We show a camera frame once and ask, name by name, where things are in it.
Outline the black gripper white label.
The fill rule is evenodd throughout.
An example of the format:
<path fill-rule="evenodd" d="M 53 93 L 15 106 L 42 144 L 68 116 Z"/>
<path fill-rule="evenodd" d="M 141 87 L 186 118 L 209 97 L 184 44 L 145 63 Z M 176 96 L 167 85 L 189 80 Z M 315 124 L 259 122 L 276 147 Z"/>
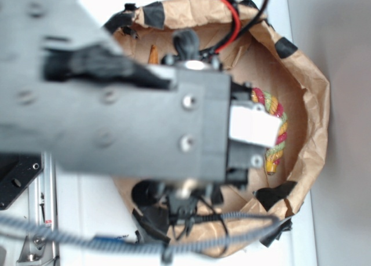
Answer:
<path fill-rule="evenodd" d="M 265 154 L 276 145 L 281 125 L 278 116 L 253 101 L 252 92 L 251 87 L 231 84 L 225 183 L 237 188 L 247 187 L 251 170 L 264 169 Z"/>

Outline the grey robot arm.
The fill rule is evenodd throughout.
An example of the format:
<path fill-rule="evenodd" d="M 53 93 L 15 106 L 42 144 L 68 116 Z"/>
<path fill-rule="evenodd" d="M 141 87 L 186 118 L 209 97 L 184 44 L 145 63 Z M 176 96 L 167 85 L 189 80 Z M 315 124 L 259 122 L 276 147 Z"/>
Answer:
<path fill-rule="evenodd" d="M 1 151 L 176 186 L 262 167 L 280 119 L 188 54 L 189 34 L 180 61 L 143 65 L 76 0 L 1 0 Z"/>

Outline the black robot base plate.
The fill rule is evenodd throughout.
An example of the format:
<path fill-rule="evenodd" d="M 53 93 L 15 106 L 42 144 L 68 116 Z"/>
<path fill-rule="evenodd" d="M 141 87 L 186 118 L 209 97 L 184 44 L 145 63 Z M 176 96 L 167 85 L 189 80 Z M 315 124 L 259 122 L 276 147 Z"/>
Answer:
<path fill-rule="evenodd" d="M 1 153 L 1 211 L 14 203 L 41 170 L 41 154 Z"/>

